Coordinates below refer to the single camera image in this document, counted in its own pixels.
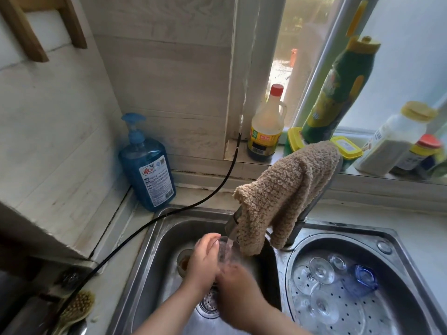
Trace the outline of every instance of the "stainless steel sink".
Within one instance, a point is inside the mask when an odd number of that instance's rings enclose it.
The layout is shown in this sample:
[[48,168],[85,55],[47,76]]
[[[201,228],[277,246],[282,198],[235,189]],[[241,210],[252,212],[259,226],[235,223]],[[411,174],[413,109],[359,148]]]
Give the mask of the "stainless steel sink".
[[[166,208],[159,215],[172,208]],[[152,226],[107,334],[130,335],[136,330],[179,287],[182,281],[177,271],[179,253],[193,248],[205,233],[224,234],[225,223],[232,213],[196,208]],[[261,254],[244,259],[244,264],[254,274],[267,301],[294,321],[301,321],[300,311],[294,304],[298,292],[291,284],[296,269],[315,256],[337,253],[348,264],[360,263],[373,268],[380,286],[374,295],[356,301],[346,295],[338,281],[321,285],[319,289],[339,299],[340,317],[332,328],[325,329],[329,334],[447,334],[445,315],[393,230],[308,221],[288,249],[276,250],[270,247],[268,239],[267,233]],[[220,319],[213,301],[215,294],[212,288],[195,308],[183,334],[242,333]]]

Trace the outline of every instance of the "countertop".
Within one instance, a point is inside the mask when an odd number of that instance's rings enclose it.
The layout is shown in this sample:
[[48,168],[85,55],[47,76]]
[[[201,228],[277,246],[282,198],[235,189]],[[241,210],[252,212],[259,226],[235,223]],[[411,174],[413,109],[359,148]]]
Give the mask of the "countertop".
[[[172,204],[193,204],[210,194],[203,189],[177,188]],[[232,194],[219,192],[201,207],[237,210],[239,203]],[[153,213],[138,206],[124,231],[121,240],[149,222]],[[410,254],[441,309],[447,314],[447,214],[430,214],[336,200],[321,200],[310,212],[309,219],[391,228]],[[95,307],[88,317],[90,335],[104,335],[115,307],[130,274],[145,232],[129,242],[105,268],[103,274],[93,278],[86,286],[96,294]]]

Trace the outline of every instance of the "hand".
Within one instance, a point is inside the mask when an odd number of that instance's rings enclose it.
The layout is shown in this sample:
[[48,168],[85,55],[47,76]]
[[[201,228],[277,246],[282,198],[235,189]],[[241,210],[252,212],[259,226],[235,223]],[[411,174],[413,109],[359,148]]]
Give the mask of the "hand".
[[254,277],[241,265],[226,265],[216,277],[220,316],[233,328],[253,333],[256,322],[271,308]]
[[205,234],[194,246],[194,252],[188,262],[183,285],[198,294],[199,301],[213,285],[218,271],[220,234]]

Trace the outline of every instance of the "dishcloth hanging on faucet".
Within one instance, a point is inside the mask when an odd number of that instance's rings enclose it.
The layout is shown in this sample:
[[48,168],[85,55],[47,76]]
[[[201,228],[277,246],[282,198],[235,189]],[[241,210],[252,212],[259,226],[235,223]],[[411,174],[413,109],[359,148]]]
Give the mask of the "dishcloth hanging on faucet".
[[242,207],[238,219],[241,252],[259,254],[270,225],[271,245],[283,248],[300,213],[331,179],[339,160],[337,146],[318,142],[278,160],[256,181],[238,186],[233,197]]

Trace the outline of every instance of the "black hose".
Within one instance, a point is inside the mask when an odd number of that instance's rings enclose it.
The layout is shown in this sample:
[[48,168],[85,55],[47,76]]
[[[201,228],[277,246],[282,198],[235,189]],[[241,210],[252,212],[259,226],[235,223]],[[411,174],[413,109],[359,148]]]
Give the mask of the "black hose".
[[93,269],[83,280],[82,282],[79,284],[79,286],[76,287],[75,290],[73,290],[73,292],[71,293],[71,295],[64,301],[64,303],[62,304],[62,306],[60,307],[59,311],[57,312],[57,314],[54,316],[53,321],[51,322],[50,327],[48,328],[48,335],[51,335],[54,331],[54,328],[56,327],[56,324],[59,320],[60,315],[62,315],[63,311],[68,307],[68,305],[70,304],[70,302],[75,298],[75,296],[77,295],[77,293],[79,293],[79,291],[85,286],[85,284],[93,277],[95,276],[95,274],[98,272],[98,270],[100,270],[103,265],[105,265],[112,257],[115,256],[116,253],[118,253],[131,239],[133,239],[135,236],[137,236],[139,233],[141,233],[144,229],[146,229],[148,226],[154,224],[155,222],[157,222],[158,220],[167,218],[168,216],[174,215],[174,214],[178,214],[181,212],[184,212],[185,210],[197,207],[199,204],[204,203],[205,201],[209,200],[211,197],[213,197],[218,191],[220,191],[220,189],[224,186],[225,182],[228,180],[228,178],[230,177],[230,174],[234,168],[234,165],[236,163],[236,158],[237,158],[237,153],[239,151],[239,144],[240,144],[240,138],[241,138],[241,133],[239,133],[239,136],[237,138],[237,145],[236,145],[236,150],[234,152],[234,157],[233,157],[233,161],[231,162],[231,166],[230,169],[228,170],[227,175],[225,176],[225,179],[222,181],[222,183],[215,189],[215,191],[213,191],[210,195],[208,195],[207,197],[205,197],[204,199],[200,200],[199,202],[196,202],[192,205],[189,205],[187,207],[183,207],[183,208],[179,208],[176,210],[172,210],[169,213],[163,214],[151,221],[149,221],[148,223],[146,223],[145,225],[143,225],[142,227],[140,227],[137,231],[135,231],[131,236],[129,236],[128,238],[126,238],[118,247],[116,247],[99,265],[97,265],[95,267],[95,269]]

